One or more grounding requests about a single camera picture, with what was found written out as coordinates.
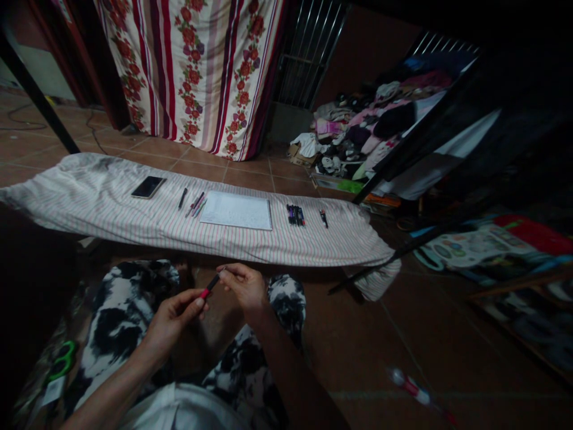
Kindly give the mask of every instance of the curtain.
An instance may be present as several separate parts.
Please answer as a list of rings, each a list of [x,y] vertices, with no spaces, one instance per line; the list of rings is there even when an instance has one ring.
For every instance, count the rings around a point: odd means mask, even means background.
[[[95,0],[133,124],[234,161],[257,153],[284,0]]]

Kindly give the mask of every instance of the phone screen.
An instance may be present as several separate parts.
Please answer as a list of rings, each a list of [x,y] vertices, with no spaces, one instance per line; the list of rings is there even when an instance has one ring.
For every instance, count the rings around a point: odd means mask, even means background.
[[[133,197],[151,197],[164,181],[164,178],[147,176],[131,195]]]

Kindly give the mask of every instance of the notebook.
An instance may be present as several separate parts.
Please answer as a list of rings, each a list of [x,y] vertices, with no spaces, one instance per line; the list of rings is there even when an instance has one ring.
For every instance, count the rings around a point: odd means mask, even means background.
[[[272,230],[270,201],[259,197],[209,191],[201,222],[258,230]]]

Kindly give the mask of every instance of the black and white pants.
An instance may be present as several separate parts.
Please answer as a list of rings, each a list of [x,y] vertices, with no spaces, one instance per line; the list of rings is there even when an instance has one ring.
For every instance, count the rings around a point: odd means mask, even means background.
[[[64,395],[66,417],[126,362],[143,340],[159,304],[178,288],[179,274],[168,260],[121,263],[103,278],[78,374]],[[302,284],[289,275],[276,276],[270,280],[268,294],[278,320],[302,351],[306,315]],[[173,374],[168,362],[143,388],[137,402],[173,382]],[[200,385],[222,398],[254,428],[259,419],[275,428],[288,424],[263,350],[248,325]]]

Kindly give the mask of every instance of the tiled floor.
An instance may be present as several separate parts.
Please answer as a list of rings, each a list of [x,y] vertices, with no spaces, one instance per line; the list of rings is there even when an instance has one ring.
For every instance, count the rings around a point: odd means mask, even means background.
[[[14,126],[7,125],[6,111],[19,106],[21,100],[10,103],[0,111],[0,127]],[[98,151],[90,130],[83,125],[85,112],[60,108],[58,113],[83,151]],[[33,109],[29,114],[27,118],[41,121]],[[282,151],[274,147],[254,161],[232,163],[164,140],[123,137],[102,115],[94,124],[102,145],[112,155],[234,185],[319,196],[304,169],[281,159]],[[32,177],[65,155],[61,144],[42,131],[0,131],[0,186]],[[407,239],[391,223],[372,222],[372,226],[394,248]],[[100,278],[109,265],[120,260],[169,256],[167,251],[109,242],[99,252],[107,256],[105,267],[96,270]],[[198,287],[224,262],[211,256],[191,258]],[[303,280],[306,358],[353,428],[449,428],[438,414],[395,387],[386,376],[388,367],[401,368],[429,389],[456,416],[460,429],[570,428],[571,394],[466,305],[464,298],[474,289],[472,283],[454,275],[430,273],[407,256],[383,298],[358,305],[346,291],[326,295],[343,276],[338,269],[255,267],[267,275],[294,271]],[[243,324],[232,293],[216,290],[210,303],[212,311],[206,320],[187,333],[177,349],[181,374],[216,363]],[[85,339],[83,327],[77,334],[80,342]],[[190,355],[190,345],[201,353],[194,350]]]
[[[9,111],[29,103],[30,100],[24,97],[0,93],[0,127],[38,127],[8,119]],[[56,112],[81,151],[101,153],[91,130],[85,125],[90,116],[89,110],[57,106]],[[16,112],[13,118],[46,124],[34,105]],[[316,190],[307,170],[287,161],[286,144],[266,143],[263,153],[256,159],[233,162],[157,137],[142,134],[122,136],[111,127],[104,112],[95,112],[90,125],[97,130],[97,140],[109,155],[152,167],[280,194],[352,198],[352,194],[347,192]],[[67,154],[50,127],[27,131],[0,130],[0,188],[33,177],[56,165]]]

